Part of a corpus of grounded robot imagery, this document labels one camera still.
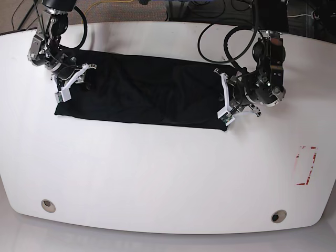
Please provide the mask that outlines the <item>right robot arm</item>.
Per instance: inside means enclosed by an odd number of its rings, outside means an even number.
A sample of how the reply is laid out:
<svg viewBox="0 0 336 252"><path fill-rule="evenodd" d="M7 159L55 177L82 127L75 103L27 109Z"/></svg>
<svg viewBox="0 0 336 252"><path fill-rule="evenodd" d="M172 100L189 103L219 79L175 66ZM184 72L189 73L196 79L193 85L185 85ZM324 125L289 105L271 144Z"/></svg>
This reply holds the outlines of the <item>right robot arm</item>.
<svg viewBox="0 0 336 252"><path fill-rule="evenodd" d="M87 63L84 45L88 24L84 13L77 7L76 1L42 1L45 10L38 15L38 27L33 37L28 60L34 66L45 66L51 72L51 79L60 91ZM82 39L76 47L63 46L61 36L69 26L68 13L76 11L83 21Z"/></svg>

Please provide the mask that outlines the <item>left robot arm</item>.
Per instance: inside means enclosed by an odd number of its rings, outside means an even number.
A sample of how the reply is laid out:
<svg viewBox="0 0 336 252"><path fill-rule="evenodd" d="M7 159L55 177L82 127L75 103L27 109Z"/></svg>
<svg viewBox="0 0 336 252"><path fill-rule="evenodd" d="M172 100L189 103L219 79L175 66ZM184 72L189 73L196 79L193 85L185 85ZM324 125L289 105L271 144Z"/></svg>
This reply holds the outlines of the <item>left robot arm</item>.
<svg viewBox="0 0 336 252"><path fill-rule="evenodd" d="M227 80L231 88L227 90L225 104L230 113L255 104L275 106L286 93L283 84L286 51L281 35L289 29L287 1L248 1L248 4L252 9L252 24L237 26L226 34L223 41L226 59L216 62L221 65L231 64L237 70L237 76ZM242 30L250 30L253 35L246 48L233 57L228 42L232 35ZM257 64L252 72L237 63L248 49L252 50Z"/></svg>

